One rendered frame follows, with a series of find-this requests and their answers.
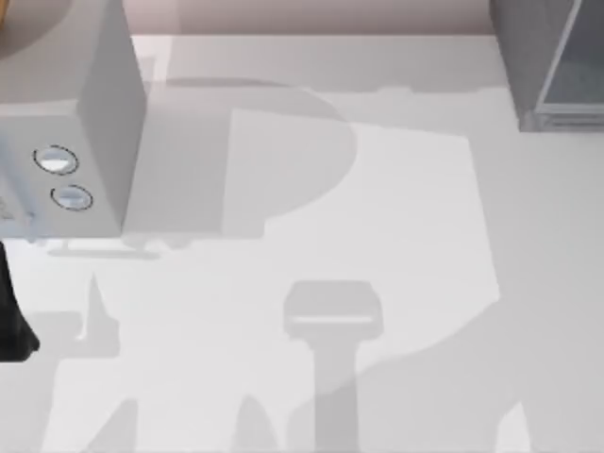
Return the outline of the pale microwave oven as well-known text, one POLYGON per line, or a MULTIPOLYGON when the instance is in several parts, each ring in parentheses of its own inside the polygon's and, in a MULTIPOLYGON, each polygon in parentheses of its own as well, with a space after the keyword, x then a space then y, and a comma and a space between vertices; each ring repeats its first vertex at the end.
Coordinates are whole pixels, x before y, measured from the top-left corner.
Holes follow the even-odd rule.
POLYGON ((146 114, 123 0, 8 0, 0 26, 0 238, 121 234, 146 114), (46 173, 35 149, 70 149, 78 169, 46 173), (50 191, 78 185, 84 211, 50 191))

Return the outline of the grey cabinet with dark inside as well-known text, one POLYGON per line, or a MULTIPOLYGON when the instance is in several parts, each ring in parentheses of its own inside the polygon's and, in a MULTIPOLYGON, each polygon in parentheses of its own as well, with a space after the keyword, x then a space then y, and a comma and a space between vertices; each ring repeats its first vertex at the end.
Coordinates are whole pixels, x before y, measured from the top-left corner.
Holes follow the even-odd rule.
POLYGON ((489 0, 519 129, 604 133, 604 0, 489 0))

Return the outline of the larger microwave knob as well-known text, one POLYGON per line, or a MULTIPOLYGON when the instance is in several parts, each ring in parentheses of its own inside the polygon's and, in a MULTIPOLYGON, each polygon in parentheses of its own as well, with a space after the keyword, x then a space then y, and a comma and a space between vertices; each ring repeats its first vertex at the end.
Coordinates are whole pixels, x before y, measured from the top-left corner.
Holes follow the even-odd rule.
POLYGON ((39 168, 51 175, 66 176, 79 167, 76 154, 57 144, 35 149, 32 157, 39 168))

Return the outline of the smaller microwave knob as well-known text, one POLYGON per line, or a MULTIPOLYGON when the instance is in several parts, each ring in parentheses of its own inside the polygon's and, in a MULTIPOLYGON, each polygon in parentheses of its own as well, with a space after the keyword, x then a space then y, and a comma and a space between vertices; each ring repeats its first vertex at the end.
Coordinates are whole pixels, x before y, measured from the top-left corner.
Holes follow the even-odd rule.
POLYGON ((93 205, 92 194, 75 184, 53 188, 50 197, 57 206, 69 211, 84 211, 93 205))

